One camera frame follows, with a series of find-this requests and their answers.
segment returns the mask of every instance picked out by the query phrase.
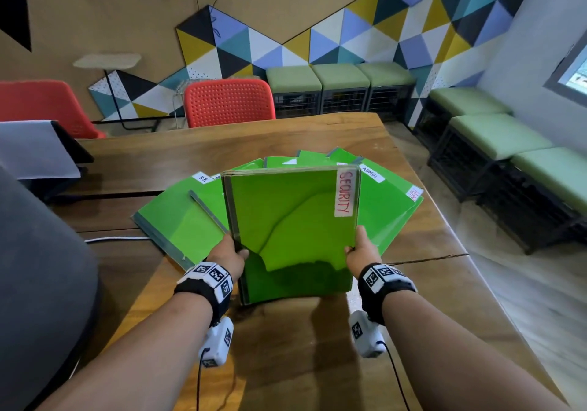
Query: window frame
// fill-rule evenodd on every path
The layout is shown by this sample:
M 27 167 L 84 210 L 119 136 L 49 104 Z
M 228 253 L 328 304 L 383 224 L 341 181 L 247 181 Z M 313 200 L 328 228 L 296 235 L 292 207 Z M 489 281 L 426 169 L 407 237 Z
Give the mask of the window frame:
M 572 47 L 567 57 L 565 57 L 556 67 L 552 75 L 545 82 L 544 88 L 548 88 L 565 99 L 587 107 L 587 94 L 583 94 L 582 92 L 569 88 L 564 83 L 559 82 L 561 78 L 565 76 L 565 74 L 570 74 L 570 79 L 570 77 L 575 74 L 576 70 L 583 64 L 585 60 L 587 60 L 587 31 Z

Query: stool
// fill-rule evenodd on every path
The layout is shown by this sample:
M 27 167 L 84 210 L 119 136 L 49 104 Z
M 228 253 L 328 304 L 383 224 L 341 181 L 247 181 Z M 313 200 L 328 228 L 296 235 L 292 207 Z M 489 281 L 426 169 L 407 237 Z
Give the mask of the stool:
M 432 152 L 453 117 L 512 112 L 479 88 L 437 88 L 430 92 L 413 132 Z
M 318 114 L 322 84 L 309 66 L 268 68 L 267 81 L 273 93 L 277 118 Z
M 364 111 L 377 113 L 381 120 L 406 123 L 406 110 L 414 92 L 415 77 L 395 62 L 372 62 L 357 65 L 371 81 Z
M 369 85 L 367 76 L 352 64 L 312 65 L 322 82 L 320 114 L 362 111 Z
M 513 155 L 547 149 L 552 142 L 510 115 L 452 118 L 428 165 L 459 202 L 485 192 Z
M 515 155 L 477 204 L 530 255 L 587 241 L 587 159 L 566 148 Z

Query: green cushion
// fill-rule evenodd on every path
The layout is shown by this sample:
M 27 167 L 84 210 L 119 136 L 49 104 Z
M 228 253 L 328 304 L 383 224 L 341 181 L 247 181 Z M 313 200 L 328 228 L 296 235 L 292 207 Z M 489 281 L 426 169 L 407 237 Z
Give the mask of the green cushion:
M 452 116 L 513 113 L 510 107 L 479 88 L 436 88 L 428 97 Z
M 368 88 L 371 82 L 353 64 L 312 65 L 312 69 L 322 82 L 322 89 L 341 90 L 346 88 Z
M 371 87 L 415 84 L 415 77 L 395 62 L 372 62 L 357 65 L 371 81 Z
M 268 68 L 267 81 L 273 94 L 322 91 L 322 84 L 308 65 Z
M 560 147 L 520 153 L 512 162 L 570 207 L 587 215 L 587 159 L 583 156 Z
M 449 125 L 496 161 L 552 147 L 552 142 L 510 115 L 459 116 Z

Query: white wall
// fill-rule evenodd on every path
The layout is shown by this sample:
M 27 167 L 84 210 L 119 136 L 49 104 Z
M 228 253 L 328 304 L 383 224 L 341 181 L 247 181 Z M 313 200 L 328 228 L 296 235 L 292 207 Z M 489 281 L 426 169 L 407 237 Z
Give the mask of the white wall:
M 559 146 L 587 154 L 587 108 L 543 87 L 587 29 L 587 0 L 525 0 L 479 87 Z

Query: red chair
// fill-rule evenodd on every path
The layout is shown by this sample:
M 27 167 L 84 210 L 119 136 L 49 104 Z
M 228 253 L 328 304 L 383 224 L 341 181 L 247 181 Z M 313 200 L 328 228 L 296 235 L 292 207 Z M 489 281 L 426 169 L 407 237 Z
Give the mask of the red chair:
M 271 88 L 260 79 L 192 83 L 184 98 L 190 128 L 275 119 Z
M 0 121 L 56 120 L 76 139 L 103 139 L 61 81 L 0 82 Z

